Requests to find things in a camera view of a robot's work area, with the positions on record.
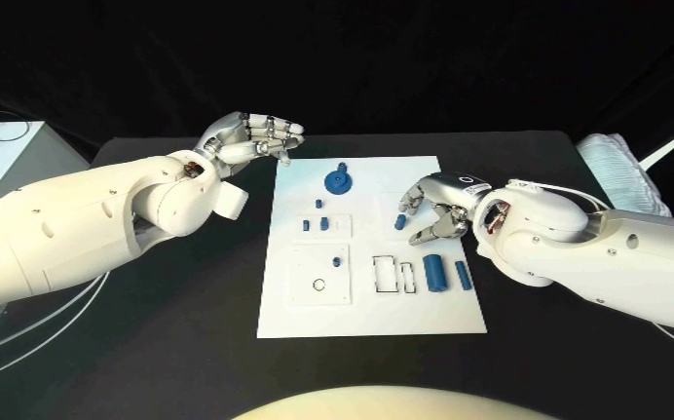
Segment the white board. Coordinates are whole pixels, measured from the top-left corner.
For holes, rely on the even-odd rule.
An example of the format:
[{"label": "white board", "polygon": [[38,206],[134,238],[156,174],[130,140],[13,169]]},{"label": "white board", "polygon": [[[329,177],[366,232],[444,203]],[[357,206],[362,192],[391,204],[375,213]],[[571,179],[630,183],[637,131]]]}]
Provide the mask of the white board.
[{"label": "white board", "polygon": [[[337,196],[327,192],[323,180],[340,162],[347,164],[353,187]],[[408,216],[405,229],[393,227],[405,192],[434,172],[439,172],[435,157],[300,159],[290,167],[278,165],[259,338],[487,332],[478,283],[463,290],[455,268],[455,261],[463,260],[470,271],[461,241],[435,240],[418,247],[408,244],[409,237],[438,218],[428,203]],[[316,208],[316,199],[323,200],[323,209]],[[334,230],[331,225],[320,230],[324,216],[330,224],[340,224]],[[428,291],[422,263],[428,254],[442,257],[450,285],[444,292]],[[376,291],[376,256],[393,256],[398,292]],[[334,257],[340,257],[339,267]],[[406,262],[412,264],[415,293],[405,292]]]}]

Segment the blue round knob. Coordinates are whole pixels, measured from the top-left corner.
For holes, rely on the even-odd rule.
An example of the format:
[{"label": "blue round knob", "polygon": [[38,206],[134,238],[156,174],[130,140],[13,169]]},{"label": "blue round knob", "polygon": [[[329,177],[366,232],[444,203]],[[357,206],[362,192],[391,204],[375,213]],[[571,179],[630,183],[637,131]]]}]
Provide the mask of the blue round knob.
[{"label": "blue round knob", "polygon": [[352,189],[352,177],[347,174],[347,165],[340,163],[337,170],[326,177],[326,189],[333,194],[344,194]]}]

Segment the black tabletop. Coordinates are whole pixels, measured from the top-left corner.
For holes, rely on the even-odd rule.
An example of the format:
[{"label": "black tabletop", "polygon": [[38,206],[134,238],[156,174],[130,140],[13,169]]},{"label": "black tabletop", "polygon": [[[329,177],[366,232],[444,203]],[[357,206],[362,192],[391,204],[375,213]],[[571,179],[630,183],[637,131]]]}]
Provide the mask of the black tabletop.
[{"label": "black tabletop", "polygon": [[[195,142],[114,139],[94,166]],[[605,199],[556,132],[317,136],[291,155],[437,155],[445,171],[494,186],[519,177]],[[560,285],[511,281],[473,237],[464,248],[488,334],[257,339],[274,172],[272,159],[252,162],[232,178],[251,193],[239,220],[213,215],[117,269],[74,326],[0,372],[3,418],[228,418],[295,394],[372,384],[461,391],[562,418],[666,411],[674,341]]]}]

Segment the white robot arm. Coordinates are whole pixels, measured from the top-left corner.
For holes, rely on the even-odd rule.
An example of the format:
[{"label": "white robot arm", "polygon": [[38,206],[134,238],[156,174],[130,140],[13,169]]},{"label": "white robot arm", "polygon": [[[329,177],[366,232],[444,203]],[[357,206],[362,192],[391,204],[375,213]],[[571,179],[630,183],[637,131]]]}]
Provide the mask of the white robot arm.
[{"label": "white robot arm", "polygon": [[236,219],[248,193],[222,181],[258,157],[288,164],[303,126],[232,113],[195,151],[38,181],[0,199],[0,303],[87,282],[215,211]]},{"label": "white robot arm", "polygon": [[540,186],[514,179],[491,191],[470,175],[428,176],[401,211],[416,211],[427,197],[441,217],[411,244],[460,238],[471,221],[477,253],[511,279],[529,286],[558,282],[588,301],[673,326],[674,220],[624,210],[588,214]]}]

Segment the white cable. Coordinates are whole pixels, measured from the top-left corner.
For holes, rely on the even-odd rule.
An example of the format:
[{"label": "white cable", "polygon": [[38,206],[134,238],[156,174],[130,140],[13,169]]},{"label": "white cable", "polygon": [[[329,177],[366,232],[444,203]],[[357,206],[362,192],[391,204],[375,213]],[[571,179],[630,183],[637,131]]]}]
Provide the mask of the white cable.
[{"label": "white cable", "polygon": [[674,339],[671,332],[658,323],[653,323],[653,325]]},{"label": "white cable", "polygon": [[514,181],[530,184],[533,186],[539,186],[540,188],[556,189],[558,191],[566,191],[568,193],[576,194],[592,203],[594,208],[596,210],[601,210],[599,206],[602,206],[607,210],[611,209],[611,207],[604,203],[604,201],[601,201],[594,195],[585,193],[583,191],[579,191],[578,189],[565,188],[563,186],[555,186],[552,184],[536,183],[535,181],[526,181],[522,179],[516,179]]},{"label": "white cable", "polygon": [[30,356],[59,336],[59,334],[68,329],[68,327],[71,327],[71,324],[78,320],[78,317],[82,315],[82,313],[85,312],[88,308],[88,305],[94,301],[95,295],[101,292],[102,286],[105,285],[105,281],[108,280],[108,276],[110,276],[110,272],[104,274],[101,285],[98,286],[98,289],[95,290],[94,295],[91,296],[91,299],[88,300],[79,312],[74,315],[74,318],[68,321],[66,325],[32,350],[29,350],[17,359],[15,359],[3,367],[0,367],[0,371],[9,368],[13,364],[19,363],[28,356]]},{"label": "white cable", "polygon": [[33,330],[39,325],[43,325],[56,315],[59,315],[66,308],[85,296],[91,288],[95,286],[95,283],[101,280],[102,276],[98,276],[88,285],[88,287],[81,291],[81,293],[75,296],[75,298],[46,317],[42,318],[33,325],[22,329],[16,334],[6,337],[0,340],[0,345],[6,344],[10,340],[15,340],[20,335],[25,335],[30,330]]}]

